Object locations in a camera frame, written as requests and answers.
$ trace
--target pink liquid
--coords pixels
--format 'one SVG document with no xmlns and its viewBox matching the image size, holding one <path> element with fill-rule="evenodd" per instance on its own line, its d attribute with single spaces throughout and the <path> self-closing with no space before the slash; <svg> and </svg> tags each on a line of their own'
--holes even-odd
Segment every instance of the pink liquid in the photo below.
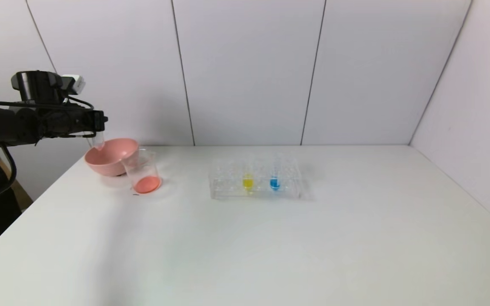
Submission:
<svg viewBox="0 0 490 306">
<path fill-rule="evenodd" d="M 149 193 L 151 191 L 156 190 L 160 186 L 161 180 L 157 176 L 147 176 L 146 178 L 142 178 L 137 184 L 134 186 L 134 190 L 138 193 Z"/>
</svg>

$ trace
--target pink bowl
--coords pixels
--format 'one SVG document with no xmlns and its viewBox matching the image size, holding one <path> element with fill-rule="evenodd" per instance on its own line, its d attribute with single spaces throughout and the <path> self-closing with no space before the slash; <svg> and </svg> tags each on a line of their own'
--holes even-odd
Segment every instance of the pink bowl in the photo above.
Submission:
<svg viewBox="0 0 490 306">
<path fill-rule="evenodd" d="M 84 161 L 102 176 L 119 176 L 126 173 L 120 161 L 137 151 L 139 147 L 137 141 L 130 138 L 111 139 L 105 142 L 101 150 L 90 148 L 84 155 Z"/>
</svg>

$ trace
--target black cable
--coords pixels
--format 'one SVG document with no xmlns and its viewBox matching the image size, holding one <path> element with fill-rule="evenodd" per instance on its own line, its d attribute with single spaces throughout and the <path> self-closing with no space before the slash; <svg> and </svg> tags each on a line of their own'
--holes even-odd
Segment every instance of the black cable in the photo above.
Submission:
<svg viewBox="0 0 490 306">
<path fill-rule="evenodd" d="M 5 153 L 5 157 L 10 164 L 10 178 L 7 184 L 5 184 L 5 186 L 3 186 L 3 188 L 0 189 L 0 194 L 2 194 L 7 189 L 9 189 L 12 183 L 14 183 L 14 181 L 16 180 L 16 165 L 14 163 L 14 159 L 12 159 L 9 150 L 6 148 L 6 145 L 4 145 L 3 143 L 1 144 L 1 149 L 3 150 L 3 153 Z"/>
<path fill-rule="evenodd" d="M 51 105 L 51 104 L 28 104 L 19 102 L 0 102 L 0 106 L 16 106 L 16 107 L 31 107 L 31 108 L 50 108 L 52 110 L 70 110 L 69 106 Z"/>
<path fill-rule="evenodd" d="M 83 103 L 84 105 L 87 105 L 88 107 L 90 107 L 90 110 L 93 110 L 94 109 L 94 106 L 86 101 L 83 101 L 81 99 L 77 99 L 77 98 L 74 98 L 74 97 L 68 97 L 68 99 L 72 99 L 73 101 L 75 102 L 79 102 L 79 103 Z"/>
</svg>

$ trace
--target white wall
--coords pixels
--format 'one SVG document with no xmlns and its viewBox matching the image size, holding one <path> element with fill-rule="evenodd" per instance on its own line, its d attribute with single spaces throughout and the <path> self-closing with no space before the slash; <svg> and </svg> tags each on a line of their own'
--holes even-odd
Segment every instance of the white wall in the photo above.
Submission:
<svg viewBox="0 0 490 306">
<path fill-rule="evenodd" d="M 490 0 L 474 0 L 411 145 L 490 211 Z"/>
<path fill-rule="evenodd" d="M 53 71 L 23 0 L 0 0 L 0 101 L 19 101 L 10 78 L 23 70 Z M 17 179 L 37 199 L 88 149 L 84 139 L 45 139 L 37 147 L 24 145 L 9 151 L 16 162 Z"/>
<path fill-rule="evenodd" d="M 29 0 L 59 74 L 109 117 L 105 139 L 192 145 L 171 0 Z"/>
<path fill-rule="evenodd" d="M 304 145 L 407 145 L 470 0 L 327 0 Z"/>
<path fill-rule="evenodd" d="M 196 145 L 299 145 L 324 0 L 174 0 Z"/>
</svg>

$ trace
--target blue test tube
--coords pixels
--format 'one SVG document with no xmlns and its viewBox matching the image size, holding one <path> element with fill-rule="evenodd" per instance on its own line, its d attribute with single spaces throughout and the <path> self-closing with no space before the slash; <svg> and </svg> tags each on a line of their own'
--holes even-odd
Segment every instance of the blue test tube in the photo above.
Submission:
<svg viewBox="0 0 490 306">
<path fill-rule="evenodd" d="M 279 190 L 281 186 L 279 182 L 280 171 L 281 171 L 281 161 L 277 157 L 273 162 L 273 173 L 272 173 L 272 178 L 270 179 L 270 187 L 274 191 Z"/>
</svg>

